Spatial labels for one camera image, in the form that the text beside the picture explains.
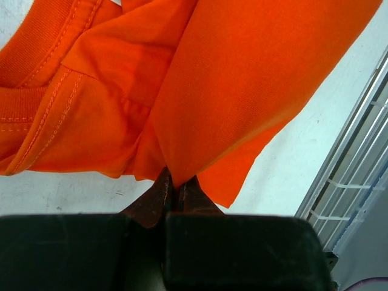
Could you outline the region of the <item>aluminium rail frame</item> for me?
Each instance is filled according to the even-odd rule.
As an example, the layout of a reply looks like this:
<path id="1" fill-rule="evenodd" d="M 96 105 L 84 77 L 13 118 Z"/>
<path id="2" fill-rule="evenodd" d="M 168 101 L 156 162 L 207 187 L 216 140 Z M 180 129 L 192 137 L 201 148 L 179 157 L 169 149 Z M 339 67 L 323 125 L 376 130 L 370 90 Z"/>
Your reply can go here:
<path id="1" fill-rule="evenodd" d="M 339 254 L 387 189 L 387 54 L 310 186 L 296 216 L 315 229 L 325 252 Z"/>

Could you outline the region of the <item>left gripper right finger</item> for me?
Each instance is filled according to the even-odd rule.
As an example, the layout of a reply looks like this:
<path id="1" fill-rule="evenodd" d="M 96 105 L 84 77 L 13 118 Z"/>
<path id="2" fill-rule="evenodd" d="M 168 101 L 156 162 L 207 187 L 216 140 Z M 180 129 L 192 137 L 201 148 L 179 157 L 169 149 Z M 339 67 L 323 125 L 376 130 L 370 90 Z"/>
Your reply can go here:
<path id="1" fill-rule="evenodd" d="M 224 214 L 202 190 L 197 176 L 179 188 L 177 210 L 201 215 Z"/>

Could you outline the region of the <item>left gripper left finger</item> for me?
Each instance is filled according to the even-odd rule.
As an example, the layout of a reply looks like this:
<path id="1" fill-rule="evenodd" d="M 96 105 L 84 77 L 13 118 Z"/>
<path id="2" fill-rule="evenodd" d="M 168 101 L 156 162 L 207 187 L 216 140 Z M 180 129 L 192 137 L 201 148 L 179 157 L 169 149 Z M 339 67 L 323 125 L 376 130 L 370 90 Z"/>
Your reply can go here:
<path id="1" fill-rule="evenodd" d="M 161 170 L 151 187 L 121 211 L 143 228 L 154 228 L 171 206 L 174 194 L 172 177 L 167 167 Z"/>

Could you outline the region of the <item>orange t shirt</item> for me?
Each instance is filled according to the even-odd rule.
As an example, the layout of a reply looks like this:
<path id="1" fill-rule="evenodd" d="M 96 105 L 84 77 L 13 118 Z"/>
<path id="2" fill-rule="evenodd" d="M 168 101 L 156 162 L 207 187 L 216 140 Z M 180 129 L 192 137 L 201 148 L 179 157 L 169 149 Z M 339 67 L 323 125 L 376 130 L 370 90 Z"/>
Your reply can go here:
<path id="1" fill-rule="evenodd" d="M 89 172 L 232 205 L 380 1 L 35 1 L 1 50 L 1 174 Z"/>

